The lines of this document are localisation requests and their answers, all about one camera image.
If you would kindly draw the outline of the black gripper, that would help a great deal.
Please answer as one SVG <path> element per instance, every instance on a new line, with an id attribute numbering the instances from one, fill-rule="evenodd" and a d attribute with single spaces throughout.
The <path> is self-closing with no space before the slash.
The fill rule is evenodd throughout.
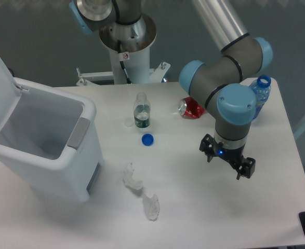
<path id="1" fill-rule="evenodd" d="M 207 157 L 207 162 L 211 162 L 213 157 L 219 157 L 228 162 L 237 172 L 236 179 L 241 177 L 251 178 L 255 171 L 256 160 L 254 158 L 244 158 L 243 150 L 246 138 L 241 140 L 227 140 L 219 134 L 212 137 L 206 134 L 201 140 L 199 150 Z"/>

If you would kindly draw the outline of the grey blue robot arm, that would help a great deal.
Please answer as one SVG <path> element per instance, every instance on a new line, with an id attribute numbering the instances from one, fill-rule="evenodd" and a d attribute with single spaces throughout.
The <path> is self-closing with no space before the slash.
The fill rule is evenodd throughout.
<path id="1" fill-rule="evenodd" d="M 143 84 L 150 80 L 150 60 L 135 53 L 149 50 L 156 38 L 153 20 L 141 10 L 141 1 L 71 1 L 77 22 L 86 33 L 99 32 L 108 48 L 116 84 Z M 229 1 L 194 1 L 193 5 L 222 53 L 211 66 L 189 62 L 179 83 L 215 119 L 215 134 L 206 135 L 200 150 L 208 160 L 228 162 L 238 177 L 250 178 L 255 160 L 243 149 L 256 112 L 253 91 L 242 85 L 273 59 L 270 44 L 251 38 Z"/>

